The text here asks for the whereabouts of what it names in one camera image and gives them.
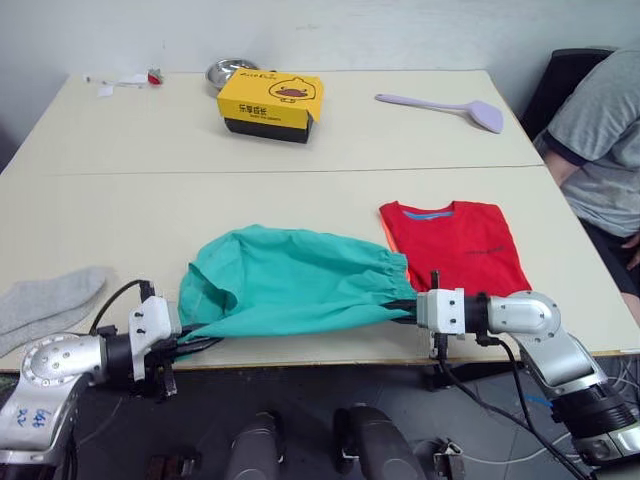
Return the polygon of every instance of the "yellow box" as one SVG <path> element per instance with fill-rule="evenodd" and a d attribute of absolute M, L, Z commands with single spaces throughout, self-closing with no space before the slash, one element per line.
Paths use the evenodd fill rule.
<path fill-rule="evenodd" d="M 323 94 L 318 77 L 240 68 L 218 94 L 218 109 L 232 132 L 306 143 Z"/>

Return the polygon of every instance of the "green cloth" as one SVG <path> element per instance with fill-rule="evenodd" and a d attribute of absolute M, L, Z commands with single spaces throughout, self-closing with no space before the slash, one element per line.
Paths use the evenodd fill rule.
<path fill-rule="evenodd" d="M 406 315 L 381 305 L 413 299 L 407 260 L 373 243 L 253 225 L 209 243 L 180 285 L 183 325 L 198 336 L 295 335 Z"/>

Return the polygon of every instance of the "elastic cuff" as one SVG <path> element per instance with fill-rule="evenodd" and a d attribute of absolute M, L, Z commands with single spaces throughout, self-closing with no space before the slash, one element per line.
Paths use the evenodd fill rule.
<path fill-rule="evenodd" d="M 564 158 L 567 162 L 575 165 L 576 167 L 581 167 L 584 164 L 589 162 L 589 160 L 581 157 L 577 153 L 565 147 L 562 143 L 556 140 L 548 131 L 544 132 L 544 136 L 542 138 L 551 150 L 556 152 L 558 155 Z"/>

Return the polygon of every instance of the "white wall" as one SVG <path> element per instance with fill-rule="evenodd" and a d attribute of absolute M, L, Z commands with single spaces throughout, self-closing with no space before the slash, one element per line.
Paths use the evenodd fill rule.
<path fill-rule="evenodd" d="M 638 0 L 0 0 L 0 131 L 19 144 L 69 73 L 201 72 L 230 56 L 485 68 L 520 112 L 551 50 L 623 45 L 639 20 Z"/>

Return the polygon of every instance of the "red t-shirt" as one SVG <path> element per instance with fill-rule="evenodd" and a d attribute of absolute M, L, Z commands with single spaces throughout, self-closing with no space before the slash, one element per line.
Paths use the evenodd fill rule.
<path fill-rule="evenodd" d="M 496 205 L 452 202 L 441 210 L 419 210 L 393 202 L 380 213 L 392 247 L 407 256 L 416 290 L 431 288 L 433 270 L 440 272 L 440 288 L 462 287 L 468 295 L 531 290 Z"/>

